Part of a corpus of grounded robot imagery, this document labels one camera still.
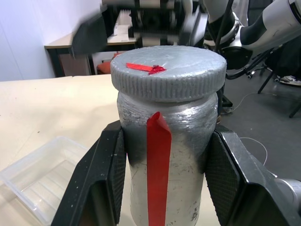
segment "shoe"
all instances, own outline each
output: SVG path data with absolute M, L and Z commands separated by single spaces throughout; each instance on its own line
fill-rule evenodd
M 220 123 L 221 123 L 221 120 L 222 120 L 222 117 L 219 115 L 219 116 L 217 117 L 216 124 L 220 124 Z
M 301 80 L 296 79 L 295 77 L 293 77 L 291 75 L 284 76 L 283 78 L 280 79 L 279 82 L 282 84 L 287 84 L 287 85 L 301 86 Z

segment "beige table surface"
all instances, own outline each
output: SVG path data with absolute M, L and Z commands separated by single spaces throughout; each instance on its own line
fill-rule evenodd
M 129 25 L 118 25 L 117 35 L 108 38 L 108 46 L 135 44 L 136 39 L 128 37 L 128 27 Z M 45 45 L 45 48 L 70 48 L 72 40 L 73 33 L 70 33 L 58 40 L 55 40 L 54 42 Z
M 110 75 L 0 82 L 0 170 L 56 136 L 90 148 L 107 124 L 119 119 Z M 127 165 L 119 226 L 135 226 L 130 214 Z M 197 226 L 219 226 L 204 182 Z M 0 226 L 41 223 L 0 181 Z

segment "white wall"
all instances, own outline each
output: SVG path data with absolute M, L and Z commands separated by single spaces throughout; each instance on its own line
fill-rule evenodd
M 0 0 L 0 81 L 54 77 L 44 44 L 69 34 L 100 0 Z

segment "desk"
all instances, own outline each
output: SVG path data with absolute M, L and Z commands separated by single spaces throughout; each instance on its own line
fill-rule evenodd
M 117 35 L 108 38 L 107 47 L 102 52 L 128 51 L 135 49 L 136 39 L 128 37 L 129 25 L 119 25 Z M 64 77 L 65 73 L 60 60 L 60 54 L 71 54 L 71 44 L 73 33 L 70 33 L 54 42 L 45 45 L 45 49 L 50 55 L 56 77 Z M 92 55 L 87 56 L 91 75 L 95 75 L 95 68 Z
M 107 124 L 119 119 L 110 75 L 0 82 L 0 170 L 56 136 L 90 148 Z M 119 226 L 135 226 L 130 214 L 127 164 Z M 219 226 L 206 182 L 197 226 Z M 0 225 L 41 226 L 0 181 Z

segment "table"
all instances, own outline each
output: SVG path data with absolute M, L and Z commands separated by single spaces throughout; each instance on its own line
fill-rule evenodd
M 128 51 L 135 49 L 136 39 L 128 37 L 129 25 L 119 25 L 117 27 L 117 35 L 108 38 L 107 47 L 102 52 Z M 54 42 L 45 45 L 45 49 L 50 55 L 53 69 L 56 77 L 64 77 L 65 73 L 60 60 L 61 54 L 71 54 L 71 44 L 74 33 L 70 33 Z M 87 56 L 90 74 L 95 75 L 95 68 L 92 55 Z
M 0 82 L 0 170 L 56 136 L 90 148 L 107 124 L 119 119 L 110 75 Z M 130 214 L 127 164 L 119 226 L 135 226 Z M 204 181 L 197 226 L 219 226 Z M 41 226 L 0 181 L 0 225 Z

